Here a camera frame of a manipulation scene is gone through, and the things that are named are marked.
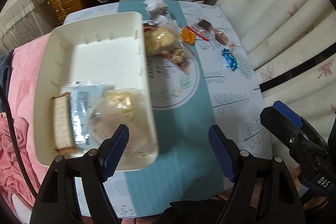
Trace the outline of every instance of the white curtain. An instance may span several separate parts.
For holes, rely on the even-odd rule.
[[[48,0],[8,0],[0,12],[0,55],[59,25]]]
[[[302,64],[335,42],[329,0],[218,0],[259,83]]]
[[[256,71],[259,83],[321,53],[336,41],[336,12],[329,0],[218,0]],[[336,111],[334,58],[263,93],[267,105],[281,100],[327,139]],[[272,139],[273,155],[297,164]]]

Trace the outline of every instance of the blue gripper pad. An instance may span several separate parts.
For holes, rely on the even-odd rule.
[[[218,133],[216,132],[215,126],[209,128],[208,137],[209,137],[209,143],[221,167],[223,175],[227,177],[231,182],[234,182],[236,180],[236,174],[234,171],[234,161],[231,158],[226,147],[224,146]]]
[[[298,128],[302,128],[303,123],[301,121],[301,117],[297,115],[293,110],[291,110],[288,106],[286,106],[283,102],[276,101],[273,104],[273,107],[282,115],[284,115],[288,120],[290,120],[295,126],[297,126]]]
[[[104,140],[99,147],[98,150],[100,155],[98,162],[102,167],[102,173],[100,176],[101,182],[105,182],[109,177],[113,176],[120,158],[124,153],[128,139],[128,127],[121,124],[113,134],[112,138]]]

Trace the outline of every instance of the pink blanket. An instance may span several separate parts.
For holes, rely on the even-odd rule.
[[[40,165],[35,155],[33,107],[36,80],[48,38],[49,34],[46,34],[14,50],[8,95],[13,118],[22,117],[29,125],[26,150],[40,183],[42,183],[48,168]]]
[[[49,35],[44,35],[14,50],[11,60],[12,75],[9,85],[10,104],[17,142],[28,175],[36,188],[48,170],[40,165],[34,150],[33,105],[34,93],[41,58]],[[22,196],[30,205],[34,204],[17,164],[6,115],[0,114],[0,190],[12,209],[13,193]]]
[[[35,172],[29,162],[26,150],[28,123],[21,117],[14,120],[14,129],[19,146],[21,158],[26,167],[28,176],[36,190],[40,184],[37,180]],[[34,197],[31,195],[26,182],[24,181],[19,165],[17,163],[15,152],[12,144],[11,135],[9,133],[7,117],[5,113],[0,113],[0,190],[7,203],[14,208],[12,202],[12,194],[19,194],[31,206],[34,204]]]

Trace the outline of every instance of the metal screw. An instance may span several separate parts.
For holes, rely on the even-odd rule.
[[[274,157],[274,160],[275,160],[276,162],[282,162],[282,158],[279,157],[279,156],[275,156],[275,157]]]
[[[60,162],[63,158],[64,158],[64,157],[63,157],[62,155],[58,155],[58,156],[55,157],[54,160],[55,160],[56,162]]]
[[[89,154],[90,156],[95,156],[97,153],[98,153],[98,150],[97,150],[97,149],[91,149],[91,150],[88,151],[88,154]]]
[[[241,150],[240,152],[239,152],[243,157],[248,157],[249,156],[249,152],[248,151],[246,151],[246,150]]]

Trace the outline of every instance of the tablecloth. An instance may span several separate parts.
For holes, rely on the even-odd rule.
[[[256,76],[238,36],[214,6],[166,1],[179,25],[206,19],[236,44],[238,69],[233,72],[216,40],[198,38],[195,59],[185,74],[162,57],[148,57],[148,77],[160,146],[157,160],[133,172],[116,172],[104,184],[118,217],[162,213],[170,202],[208,199],[223,191],[223,176],[207,140],[218,124],[240,149],[263,158],[272,156],[269,132],[260,124],[264,101]],[[116,12],[136,11],[148,19],[141,1],[107,4],[69,15],[64,24]],[[83,215],[89,215],[81,180],[76,180]]]

